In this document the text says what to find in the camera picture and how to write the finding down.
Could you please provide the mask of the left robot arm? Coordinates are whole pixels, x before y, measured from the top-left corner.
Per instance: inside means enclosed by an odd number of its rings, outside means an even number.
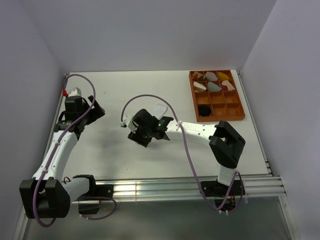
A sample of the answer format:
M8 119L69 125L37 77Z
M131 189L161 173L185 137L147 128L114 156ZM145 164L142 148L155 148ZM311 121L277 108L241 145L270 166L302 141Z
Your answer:
M105 110L90 95L68 95L65 110L53 128L52 141L39 169L19 186L26 216L29 219L57 219L67 216L71 203L80 197L91 200L98 188L91 174L74 176L75 182L62 184L63 173L73 148L85 127L105 115Z

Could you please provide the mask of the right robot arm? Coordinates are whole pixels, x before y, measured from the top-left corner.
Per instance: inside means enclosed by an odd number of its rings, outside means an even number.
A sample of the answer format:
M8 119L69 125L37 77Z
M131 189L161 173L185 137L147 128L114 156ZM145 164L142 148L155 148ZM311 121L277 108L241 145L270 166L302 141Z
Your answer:
M146 109L141 109L134 116L124 115L121 126L129 128L128 139L145 148L152 139L191 141L209 146L220 166L217 191L227 195L233 190L233 178L246 141L229 122L205 125L178 121L170 116L158 119Z

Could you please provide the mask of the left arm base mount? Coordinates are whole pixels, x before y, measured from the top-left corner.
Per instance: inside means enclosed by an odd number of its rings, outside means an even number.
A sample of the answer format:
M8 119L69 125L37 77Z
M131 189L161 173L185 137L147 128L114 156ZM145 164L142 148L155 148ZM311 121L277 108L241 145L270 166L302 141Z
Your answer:
M114 193L114 185L113 184L98 184L93 190L89 190L87 193L79 196L77 201L85 201L85 200L102 200L103 198L112 198Z

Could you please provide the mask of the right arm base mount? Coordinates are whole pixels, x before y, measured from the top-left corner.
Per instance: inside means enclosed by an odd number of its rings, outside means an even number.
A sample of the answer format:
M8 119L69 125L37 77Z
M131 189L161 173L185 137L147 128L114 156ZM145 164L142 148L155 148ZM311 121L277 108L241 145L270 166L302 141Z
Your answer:
M201 181L201 188L204 192L204 195L206 197L220 197L220 198L224 198L227 190L228 190L228 186L223 185L222 183L219 183L217 180L210 180L210 181ZM238 179L236 179L233 182L233 185L230 189L230 192L228 194L229 197L232 196L241 196L241 195L245 195L246 191L242 185L242 182Z

